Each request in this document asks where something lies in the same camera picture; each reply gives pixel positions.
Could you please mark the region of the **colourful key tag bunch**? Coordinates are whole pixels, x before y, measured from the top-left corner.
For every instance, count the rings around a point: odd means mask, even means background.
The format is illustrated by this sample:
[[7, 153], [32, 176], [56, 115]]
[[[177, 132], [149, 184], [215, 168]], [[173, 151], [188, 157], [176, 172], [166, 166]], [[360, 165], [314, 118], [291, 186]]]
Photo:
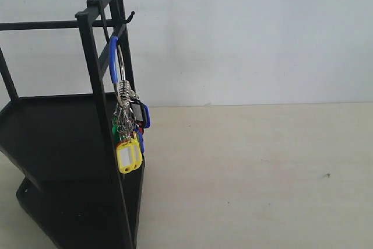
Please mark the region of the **colourful key tag bunch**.
[[112, 114], [112, 134], [118, 170], [128, 174], [139, 169], [145, 152], [143, 133], [151, 125], [149, 108], [125, 79], [125, 65], [117, 36], [109, 41], [109, 68], [111, 82], [117, 98]]

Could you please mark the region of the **black metal S hook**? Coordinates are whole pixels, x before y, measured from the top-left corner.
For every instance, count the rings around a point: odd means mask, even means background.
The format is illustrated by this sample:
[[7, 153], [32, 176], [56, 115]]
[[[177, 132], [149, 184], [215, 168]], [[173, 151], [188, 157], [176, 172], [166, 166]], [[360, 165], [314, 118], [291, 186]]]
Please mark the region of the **black metal S hook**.
[[[126, 25], [132, 21], [136, 12], [132, 11], [131, 14], [127, 18], [119, 16], [118, 19], [107, 20], [105, 16], [104, 5], [103, 5], [102, 0], [94, 0], [94, 1], [95, 1], [95, 5], [98, 8], [98, 15], [100, 16], [106, 42], [109, 43], [110, 39], [118, 34], [118, 31], [121, 29], [123, 25]], [[109, 27], [112, 27], [113, 29], [113, 32], [111, 35], [109, 35], [108, 33]]]

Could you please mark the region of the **black metal shelf rack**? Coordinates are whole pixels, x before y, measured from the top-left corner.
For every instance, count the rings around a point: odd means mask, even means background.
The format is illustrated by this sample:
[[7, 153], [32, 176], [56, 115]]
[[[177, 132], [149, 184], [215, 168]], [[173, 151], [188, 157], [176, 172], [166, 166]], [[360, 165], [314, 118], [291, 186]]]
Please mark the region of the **black metal shelf rack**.
[[[123, 0], [102, 0], [107, 20], [128, 17]], [[119, 38], [126, 77], [133, 81], [127, 25]], [[9, 95], [1, 110], [1, 151], [24, 174], [16, 197], [58, 248], [135, 248], [143, 167], [121, 174], [115, 162], [109, 114], [115, 97], [103, 77], [109, 48], [97, 52], [102, 28], [94, 0], [75, 20], [2, 23], [2, 31], [78, 29], [92, 93], [18, 95], [6, 61], [1, 76]]]

